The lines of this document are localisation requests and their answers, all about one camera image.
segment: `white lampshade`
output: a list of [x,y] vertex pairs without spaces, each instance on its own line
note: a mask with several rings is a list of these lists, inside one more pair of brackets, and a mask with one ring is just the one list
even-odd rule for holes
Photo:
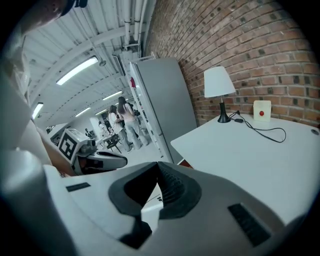
[[236,91],[226,69],[216,66],[204,71],[204,97],[232,94]]

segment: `brick wall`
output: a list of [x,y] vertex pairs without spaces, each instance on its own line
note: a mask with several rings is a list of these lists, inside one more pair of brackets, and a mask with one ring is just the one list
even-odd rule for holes
[[198,125],[220,114],[204,97],[204,71],[223,66],[236,93],[229,112],[253,112],[269,100],[271,116],[318,126],[320,71],[308,41],[290,15],[270,0],[158,0],[146,55],[178,60]]

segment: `white shirt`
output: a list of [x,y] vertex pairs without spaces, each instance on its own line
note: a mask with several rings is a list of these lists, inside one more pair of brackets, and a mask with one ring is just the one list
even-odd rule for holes
[[123,127],[119,122],[116,122],[116,120],[117,120],[116,114],[115,113],[110,113],[109,114],[110,125],[111,125],[112,129],[114,130],[114,133],[118,134],[119,132],[121,132]]

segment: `woman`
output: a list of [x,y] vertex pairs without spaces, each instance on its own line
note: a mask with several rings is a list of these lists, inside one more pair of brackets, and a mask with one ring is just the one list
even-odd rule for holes
[[110,106],[108,118],[109,118],[109,122],[110,122],[110,125],[111,125],[114,133],[119,135],[121,143],[122,143],[125,151],[130,153],[133,148],[130,149],[130,146],[128,144],[127,133],[126,133],[125,129],[122,127],[122,125],[120,124],[121,120],[119,118],[117,118],[117,107],[116,106],[114,106],[114,105]]
[[118,114],[120,119],[124,120],[127,131],[132,135],[134,148],[138,150],[141,147],[141,144],[137,139],[135,132],[138,134],[143,145],[147,146],[148,141],[146,137],[143,135],[135,119],[135,113],[130,107],[130,105],[126,102],[126,99],[124,97],[119,97]]

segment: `black lamp base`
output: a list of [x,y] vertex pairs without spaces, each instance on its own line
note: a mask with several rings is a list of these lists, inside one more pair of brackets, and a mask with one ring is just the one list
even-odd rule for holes
[[226,113],[225,103],[221,102],[220,103],[220,117],[218,119],[218,122],[219,123],[228,123],[230,121],[231,121],[231,119],[228,117],[228,115]]

